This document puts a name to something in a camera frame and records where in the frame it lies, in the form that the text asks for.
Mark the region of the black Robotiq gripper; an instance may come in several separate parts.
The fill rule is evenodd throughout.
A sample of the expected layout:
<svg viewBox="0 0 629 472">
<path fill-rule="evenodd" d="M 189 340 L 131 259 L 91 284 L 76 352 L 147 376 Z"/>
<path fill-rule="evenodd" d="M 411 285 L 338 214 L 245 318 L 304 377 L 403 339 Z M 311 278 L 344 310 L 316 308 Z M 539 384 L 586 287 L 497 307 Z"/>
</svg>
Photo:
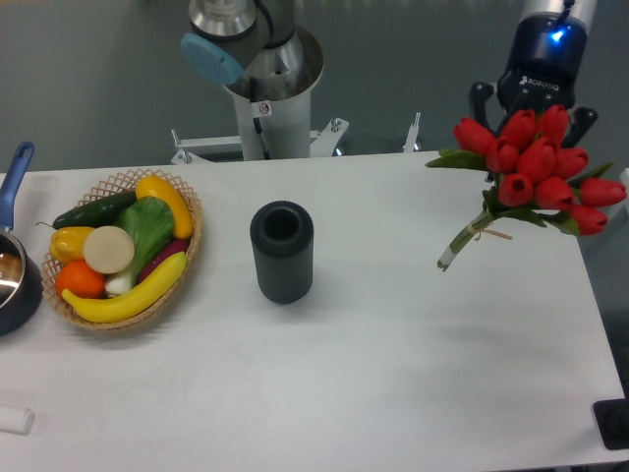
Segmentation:
<svg viewBox="0 0 629 472">
<path fill-rule="evenodd" d="M 539 112 L 553 104 L 572 107 L 587 39 L 586 28 L 572 17 L 564 18 L 559 13 L 534 13 L 525 17 L 516 29 L 505 71 L 497 83 L 471 85 L 471 117 L 498 134 L 499 128 L 489 123 L 486 112 L 488 101 L 496 94 L 508 113 L 519 109 Z M 561 146 L 574 148 L 598 118 L 594 108 L 571 108 Z"/>
</svg>

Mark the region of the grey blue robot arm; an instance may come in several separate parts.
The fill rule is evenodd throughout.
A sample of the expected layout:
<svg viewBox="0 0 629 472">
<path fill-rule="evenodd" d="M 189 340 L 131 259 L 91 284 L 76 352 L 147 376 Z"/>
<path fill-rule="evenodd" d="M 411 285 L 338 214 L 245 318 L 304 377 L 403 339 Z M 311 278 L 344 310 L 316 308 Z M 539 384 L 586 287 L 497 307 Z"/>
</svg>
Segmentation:
<svg viewBox="0 0 629 472">
<path fill-rule="evenodd" d="M 193 1 L 180 49 L 207 80 L 232 96 L 246 160 L 331 156 L 348 128 L 333 119 L 311 128 L 311 91 L 323 71 L 315 37 L 295 23 L 292 1 Z M 570 108 L 597 4 L 527 1 L 504 73 L 475 83 L 472 115 L 482 124 L 496 96 L 507 118 L 521 109 Z"/>
</svg>

